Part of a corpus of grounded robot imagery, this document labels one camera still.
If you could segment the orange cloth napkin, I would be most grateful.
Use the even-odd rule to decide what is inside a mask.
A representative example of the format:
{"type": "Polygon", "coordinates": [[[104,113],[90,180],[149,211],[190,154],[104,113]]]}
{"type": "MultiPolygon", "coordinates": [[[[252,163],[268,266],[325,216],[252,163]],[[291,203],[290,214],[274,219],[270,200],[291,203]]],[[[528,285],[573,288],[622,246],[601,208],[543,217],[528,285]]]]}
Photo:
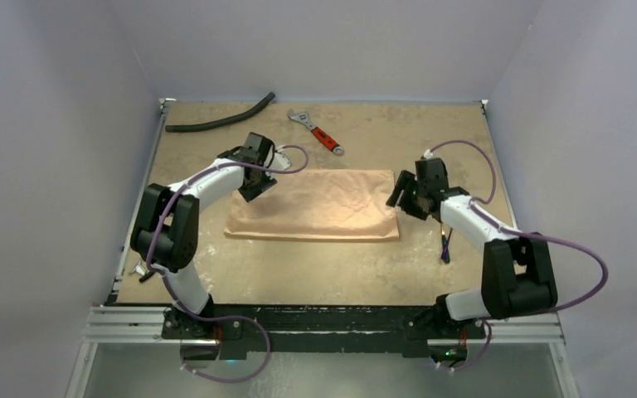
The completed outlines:
{"type": "Polygon", "coordinates": [[[252,201],[235,193],[224,233],[260,240],[378,242],[400,239],[386,205],[391,170],[306,169],[277,177],[252,201]]]}

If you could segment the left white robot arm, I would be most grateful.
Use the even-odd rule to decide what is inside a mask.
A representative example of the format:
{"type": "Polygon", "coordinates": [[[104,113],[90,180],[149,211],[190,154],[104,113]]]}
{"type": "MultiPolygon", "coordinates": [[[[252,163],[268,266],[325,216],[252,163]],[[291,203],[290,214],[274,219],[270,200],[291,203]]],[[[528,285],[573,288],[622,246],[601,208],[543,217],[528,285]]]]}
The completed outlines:
{"type": "Polygon", "coordinates": [[[149,271],[161,276],[173,306],[185,313],[182,329],[192,338],[203,339],[214,328],[212,296],[192,264],[201,212],[233,192],[246,201],[256,199],[277,183],[275,172],[286,172],[290,166],[272,140],[249,133],[242,145],[222,152],[200,172],[144,189],[130,248],[149,271]]]}

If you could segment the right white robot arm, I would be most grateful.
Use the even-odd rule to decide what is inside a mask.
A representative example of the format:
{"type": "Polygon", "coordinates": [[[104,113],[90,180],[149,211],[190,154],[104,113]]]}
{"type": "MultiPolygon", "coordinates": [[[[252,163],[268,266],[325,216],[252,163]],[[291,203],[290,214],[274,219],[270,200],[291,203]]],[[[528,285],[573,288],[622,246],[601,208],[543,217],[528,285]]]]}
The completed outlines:
{"type": "Polygon", "coordinates": [[[481,283],[437,297],[419,315],[442,337],[466,321],[504,319],[547,311],[557,304],[557,286],[547,242],[523,237],[479,206],[462,187],[452,187],[445,163],[421,159],[400,172],[387,205],[420,220],[433,218],[457,230],[482,253],[481,283]]]}

